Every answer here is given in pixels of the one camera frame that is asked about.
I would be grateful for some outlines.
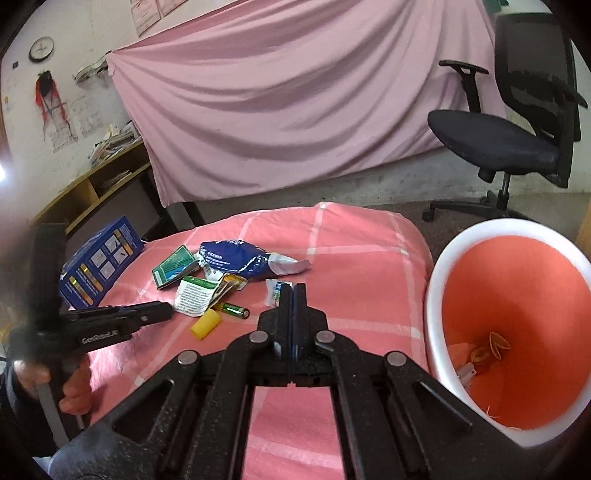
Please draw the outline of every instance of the chair backrest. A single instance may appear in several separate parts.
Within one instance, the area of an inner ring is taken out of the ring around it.
[[[572,142],[580,141],[579,109],[560,115],[558,104],[547,95],[532,95],[511,82],[511,73],[519,71],[552,74],[577,88],[573,45],[552,14],[522,13],[500,15],[495,21],[495,77],[501,98],[523,116],[538,136],[561,150],[556,176],[547,177],[559,186],[567,186],[572,162]]]

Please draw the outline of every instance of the chair armrest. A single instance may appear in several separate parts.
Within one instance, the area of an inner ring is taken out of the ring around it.
[[[468,107],[470,108],[470,111],[481,112],[480,97],[478,95],[478,88],[476,87],[476,74],[483,73],[488,75],[489,71],[478,65],[458,60],[439,60],[439,66],[451,67],[460,75],[462,78],[462,88],[468,99]]]
[[[556,75],[523,70],[511,72],[509,78],[512,86],[539,100],[553,100],[561,107],[565,107],[566,102],[576,103],[583,108],[589,107],[587,101],[577,90]],[[551,98],[548,97],[548,91],[551,92]]]

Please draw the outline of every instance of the bolt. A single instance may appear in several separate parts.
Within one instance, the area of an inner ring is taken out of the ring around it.
[[[402,352],[390,352],[386,359],[393,367],[401,367],[406,363],[406,355]]]
[[[335,333],[330,330],[321,330],[316,334],[316,340],[320,343],[330,343],[335,341]]]
[[[250,338],[252,343],[264,343],[269,338],[269,334],[264,330],[255,330],[248,338]]]
[[[180,352],[177,359],[181,365],[191,365],[197,361],[199,358],[197,352],[193,352],[192,350],[185,350],[184,352]]]

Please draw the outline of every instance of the cardboard box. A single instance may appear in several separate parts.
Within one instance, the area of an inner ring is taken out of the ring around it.
[[[75,309],[96,307],[144,249],[126,217],[90,238],[64,265],[60,295]]]

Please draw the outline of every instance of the mesh backrest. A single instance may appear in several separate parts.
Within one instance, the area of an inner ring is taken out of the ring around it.
[[[495,77],[503,101],[534,129],[558,135],[558,105],[511,86],[508,73],[528,70],[557,76],[576,89],[573,47],[552,14],[528,13],[497,17]],[[579,112],[569,127],[580,140]]]

